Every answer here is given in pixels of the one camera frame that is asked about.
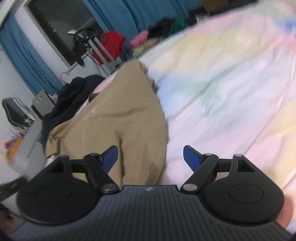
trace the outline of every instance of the pastel bedsheet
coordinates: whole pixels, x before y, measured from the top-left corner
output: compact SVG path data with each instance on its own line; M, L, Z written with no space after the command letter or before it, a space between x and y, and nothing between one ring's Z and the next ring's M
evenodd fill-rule
M185 145L221 158L242 153L296 207L295 6L265 1L230 11L140 58L155 79L168 123L158 184L180 187L190 177Z

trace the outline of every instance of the person's hand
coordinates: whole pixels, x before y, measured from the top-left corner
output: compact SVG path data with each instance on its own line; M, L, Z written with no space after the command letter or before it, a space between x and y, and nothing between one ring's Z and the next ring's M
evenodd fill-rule
M293 216L293 202L289 197L285 196L284 206L276 222L286 229L292 220L292 216Z

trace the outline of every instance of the window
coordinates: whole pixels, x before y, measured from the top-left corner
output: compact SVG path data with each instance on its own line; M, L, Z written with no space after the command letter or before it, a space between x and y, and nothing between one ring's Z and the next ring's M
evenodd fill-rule
M75 47L73 35L68 31L91 27L98 33L103 32L82 0L32 0L28 7L70 65L86 52L86 48Z

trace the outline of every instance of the red clothing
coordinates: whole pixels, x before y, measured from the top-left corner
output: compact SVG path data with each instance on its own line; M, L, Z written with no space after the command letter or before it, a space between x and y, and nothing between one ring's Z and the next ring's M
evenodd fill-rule
M101 43L107 49L107 51L111 54L111 56L116 60L117 57L122 54L124 41L125 41L125 37L123 35L111 30L107 33L104 33ZM107 57L104 51L100 47L97 47L97 48L100 51L100 53L103 55L103 57L107 60L107 62L110 63L111 60ZM99 56L96 54L94 50L92 50L92 54L100 64L103 64L103 61L99 58Z

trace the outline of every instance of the metal rivet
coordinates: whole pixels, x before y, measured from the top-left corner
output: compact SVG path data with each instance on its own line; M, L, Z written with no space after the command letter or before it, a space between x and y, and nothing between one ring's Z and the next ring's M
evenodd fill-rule
M197 190L197 186L193 183L187 183L183 185L183 189L188 191L188 192L192 192Z
M112 192L117 189L117 186L113 183L108 183L103 186L103 190L106 192Z

